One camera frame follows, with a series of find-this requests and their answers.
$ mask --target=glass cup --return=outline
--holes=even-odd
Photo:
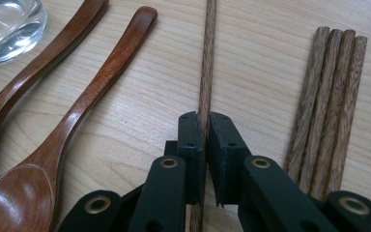
[[[0,63],[34,47],[46,29],[40,0],[0,0]]]

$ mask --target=wooden utensil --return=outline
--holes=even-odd
[[[0,92],[0,126],[28,89],[83,41],[107,7],[108,0],[85,0],[59,35]]]
[[[89,109],[126,68],[152,31],[157,11],[134,15],[98,74],[43,144],[0,177],[0,231],[47,231],[54,215],[63,151]]]

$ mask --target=table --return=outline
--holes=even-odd
[[[82,0],[43,0],[48,27],[30,52],[0,66],[0,90],[60,32]],[[110,0],[85,41],[12,110],[0,134],[0,175],[32,153],[97,73],[137,8],[155,30],[83,121],[66,152],[59,224],[96,189],[126,194],[144,183],[178,117],[198,108],[205,1]],[[283,164],[312,37],[319,26],[368,38],[342,189],[371,199],[371,1],[218,0],[212,111],[231,117],[252,154]],[[204,231],[241,231],[236,207],[217,208],[208,181]]]

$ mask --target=wooden spoon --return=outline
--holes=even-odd
[[[95,27],[108,0],[86,0],[59,35],[0,92],[0,126],[17,101],[71,53]]]
[[[47,231],[54,216],[63,151],[83,117],[126,68],[157,21],[157,11],[135,13],[98,74],[43,144],[0,177],[0,231]]]

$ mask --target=metal rivet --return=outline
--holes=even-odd
[[[363,216],[370,213],[370,209],[365,203],[351,196],[341,197],[339,203],[343,208],[357,215]]]
[[[94,204],[95,202],[100,202],[100,203],[102,203],[102,205],[99,206],[99,207],[96,207],[95,204]],[[98,213],[101,213],[101,212],[107,210],[107,208],[110,206],[110,204],[111,204],[111,201],[107,196],[98,195],[98,196],[95,196],[92,199],[90,199],[86,203],[84,209],[86,210],[87,213],[95,215],[95,214],[98,214]]]
[[[266,159],[253,159],[252,165],[259,168],[269,168],[271,164]]]
[[[176,161],[175,159],[163,159],[160,164],[161,164],[161,166],[163,166],[165,168],[173,168],[173,167],[177,166],[179,164],[179,162]]]

